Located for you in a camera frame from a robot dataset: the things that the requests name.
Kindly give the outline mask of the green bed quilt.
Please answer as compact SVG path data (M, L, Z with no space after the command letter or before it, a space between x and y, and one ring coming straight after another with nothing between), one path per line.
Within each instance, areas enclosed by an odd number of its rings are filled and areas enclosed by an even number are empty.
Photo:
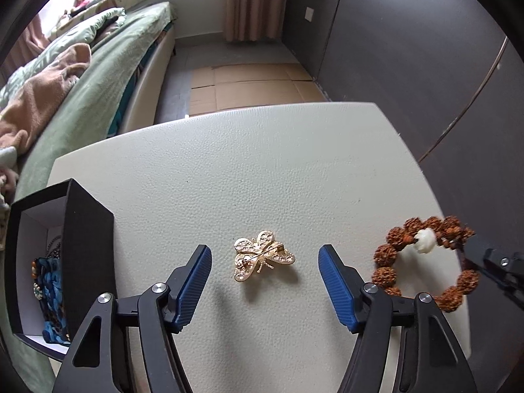
M19 180L12 201L44 188L56 159L116 134L134 80L172 28L174 17L168 2L132 12L108 9L75 26L11 76L1 90L1 111L25 81L51 65L71 45L85 43L91 47L91 65L30 149L17 153Z

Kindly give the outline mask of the pink curtain right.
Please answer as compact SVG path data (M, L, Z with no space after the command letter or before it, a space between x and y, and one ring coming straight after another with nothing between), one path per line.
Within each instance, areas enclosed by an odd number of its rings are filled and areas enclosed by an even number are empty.
M225 39L230 42L279 40L286 0L227 0Z

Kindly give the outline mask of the plush toy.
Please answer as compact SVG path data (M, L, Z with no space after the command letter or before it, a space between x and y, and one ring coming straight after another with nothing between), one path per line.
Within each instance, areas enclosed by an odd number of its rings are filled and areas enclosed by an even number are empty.
M10 203L16 192L19 174L15 171L17 150L14 146L1 149L1 213L10 209Z

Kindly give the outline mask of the blue braided flower keychain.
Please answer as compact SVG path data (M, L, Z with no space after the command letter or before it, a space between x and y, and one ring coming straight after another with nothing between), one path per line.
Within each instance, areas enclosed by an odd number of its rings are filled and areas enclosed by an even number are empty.
M60 258L40 257L31 264L33 294L44 317L46 343L70 345L64 310Z

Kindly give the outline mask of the gold butterfly brooch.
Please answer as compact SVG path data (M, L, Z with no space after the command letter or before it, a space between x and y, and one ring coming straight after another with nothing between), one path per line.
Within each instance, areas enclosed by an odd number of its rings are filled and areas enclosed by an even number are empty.
M267 267L273 270L274 264L289 266L296 257L279 242L274 233L261 231L256 238L240 238L234 243L234 280L245 282L253 273L261 273Z

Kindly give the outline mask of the white bed frame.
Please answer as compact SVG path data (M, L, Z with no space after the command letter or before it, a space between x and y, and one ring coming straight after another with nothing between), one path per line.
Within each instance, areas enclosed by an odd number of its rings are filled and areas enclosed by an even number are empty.
M167 67L175 50L174 28L163 35L163 39L147 61L137 85L131 94L118 134L150 127L154 124L162 84Z

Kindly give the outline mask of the white wall socket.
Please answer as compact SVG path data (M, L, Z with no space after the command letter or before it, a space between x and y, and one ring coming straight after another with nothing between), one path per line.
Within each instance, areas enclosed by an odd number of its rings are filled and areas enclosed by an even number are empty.
M306 12L305 12L305 19L308 22L311 22L313 20L313 14L314 14L314 9L311 7L307 7Z

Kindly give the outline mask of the black jewelry box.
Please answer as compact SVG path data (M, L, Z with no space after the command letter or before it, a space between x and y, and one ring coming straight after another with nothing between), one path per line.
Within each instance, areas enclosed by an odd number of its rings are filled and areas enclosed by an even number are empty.
M113 213L75 179L16 201L7 227L5 295L14 335L48 358L62 360L69 346L46 343L44 317L33 294L31 264L60 258L70 344L102 293L116 292Z

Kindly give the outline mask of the flattened cardboard sheets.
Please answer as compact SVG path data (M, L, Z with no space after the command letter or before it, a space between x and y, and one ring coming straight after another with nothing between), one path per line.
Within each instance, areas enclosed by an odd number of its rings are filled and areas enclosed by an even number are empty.
M324 100L312 76L298 63L207 66L192 72L188 114Z

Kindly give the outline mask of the pink fleece blanket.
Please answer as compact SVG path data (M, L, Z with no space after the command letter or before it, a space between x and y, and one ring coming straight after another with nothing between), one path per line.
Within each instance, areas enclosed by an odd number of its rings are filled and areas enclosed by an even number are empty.
M74 44L25 81L1 111L1 148L12 146L25 154L90 65L91 47Z

